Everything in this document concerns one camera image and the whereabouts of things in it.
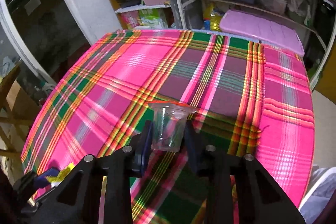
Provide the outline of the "wooden side table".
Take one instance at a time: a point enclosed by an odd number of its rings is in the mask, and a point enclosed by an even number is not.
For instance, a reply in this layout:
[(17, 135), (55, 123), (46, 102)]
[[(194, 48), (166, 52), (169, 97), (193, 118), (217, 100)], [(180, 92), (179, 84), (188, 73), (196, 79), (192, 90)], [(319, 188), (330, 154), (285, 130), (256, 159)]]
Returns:
[(20, 63), (1, 77), (1, 109), (6, 115), (1, 116), (1, 124), (8, 124), (15, 128), (15, 132), (22, 141), (26, 141), (27, 133), (40, 110), (36, 102), (18, 84), (17, 77), (21, 72)]

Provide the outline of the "clear plastic cup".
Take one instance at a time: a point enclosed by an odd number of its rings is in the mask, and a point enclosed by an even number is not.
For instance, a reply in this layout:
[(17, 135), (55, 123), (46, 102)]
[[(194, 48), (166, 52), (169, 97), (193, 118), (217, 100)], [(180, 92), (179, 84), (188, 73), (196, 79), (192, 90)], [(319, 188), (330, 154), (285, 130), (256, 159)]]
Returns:
[(151, 101), (153, 114), (152, 148), (160, 151), (178, 152), (188, 116), (197, 110), (181, 102)]

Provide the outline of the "small wooden shelf cabinet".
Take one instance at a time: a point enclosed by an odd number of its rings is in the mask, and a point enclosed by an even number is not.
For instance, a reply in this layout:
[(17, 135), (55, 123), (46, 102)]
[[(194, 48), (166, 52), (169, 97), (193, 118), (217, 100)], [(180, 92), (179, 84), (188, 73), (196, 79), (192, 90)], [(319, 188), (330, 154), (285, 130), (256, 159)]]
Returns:
[(179, 23), (176, 0), (155, 6), (147, 6), (142, 0), (109, 0), (109, 2), (122, 30), (170, 28)]

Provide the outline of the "pink plaid tablecloth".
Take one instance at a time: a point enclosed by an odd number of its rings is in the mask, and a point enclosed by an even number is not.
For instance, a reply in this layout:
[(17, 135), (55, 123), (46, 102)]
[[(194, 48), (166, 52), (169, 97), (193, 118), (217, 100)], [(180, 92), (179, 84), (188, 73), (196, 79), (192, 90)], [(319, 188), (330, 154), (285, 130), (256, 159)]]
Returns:
[[(188, 116), (217, 149), (215, 172), (152, 148), (131, 165), (151, 101)], [(304, 223), (298, 204), (314, 148), (309, 79), (298, 54), (188, 30), (106, 34), (47, 98), (21, 155), (26, 172), (75, 167), (45, 205), (56, 223)]]

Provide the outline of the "pink lidded storage box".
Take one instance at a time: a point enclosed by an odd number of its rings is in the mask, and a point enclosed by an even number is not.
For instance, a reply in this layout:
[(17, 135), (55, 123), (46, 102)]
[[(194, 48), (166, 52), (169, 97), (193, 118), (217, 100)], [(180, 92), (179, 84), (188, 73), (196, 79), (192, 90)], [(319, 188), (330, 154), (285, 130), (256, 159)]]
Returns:
[(220, 29), (241, 36), (271, 43), (303, 57), (305, 52), (297, 32), (282, 24), (256, 15), (228, 10), (222, 17)]

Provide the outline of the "white trash bin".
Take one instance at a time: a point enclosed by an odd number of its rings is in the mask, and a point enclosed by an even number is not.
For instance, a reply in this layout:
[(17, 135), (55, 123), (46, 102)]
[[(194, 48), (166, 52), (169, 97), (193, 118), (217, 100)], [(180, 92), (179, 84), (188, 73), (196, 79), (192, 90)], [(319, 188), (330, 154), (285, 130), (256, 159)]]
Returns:
[(314, 165), (307, 192), (299, 204), (305, 223), (315, 223), (322, 212), (331, 205), (335, 193), (335, 167), (319, 168)]

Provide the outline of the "yellow snack wrapper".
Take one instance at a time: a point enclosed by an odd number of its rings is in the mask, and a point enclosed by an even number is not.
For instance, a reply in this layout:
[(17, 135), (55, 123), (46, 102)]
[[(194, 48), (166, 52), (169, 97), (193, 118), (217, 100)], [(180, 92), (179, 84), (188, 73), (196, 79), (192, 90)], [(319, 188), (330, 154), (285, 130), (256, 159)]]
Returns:
[(71, 170), (75, 167), (74, 163), (68, 164), (68, 166), (61, 170), (57, 176), (46, 176), (46, 180), (51, 184), (51, 187), (59, 186), (59, 184), (70, 174)]

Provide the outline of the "yellow wooden door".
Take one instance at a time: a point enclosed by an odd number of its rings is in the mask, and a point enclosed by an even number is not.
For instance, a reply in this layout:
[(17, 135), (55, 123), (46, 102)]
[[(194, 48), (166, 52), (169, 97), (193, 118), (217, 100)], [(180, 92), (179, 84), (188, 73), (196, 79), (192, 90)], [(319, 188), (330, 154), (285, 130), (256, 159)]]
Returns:
[(336, 49), (335, 43), (327, 59), (321, 78), (317, 84), (316, 90), (324, 95), (331, 102), (336, 103)]

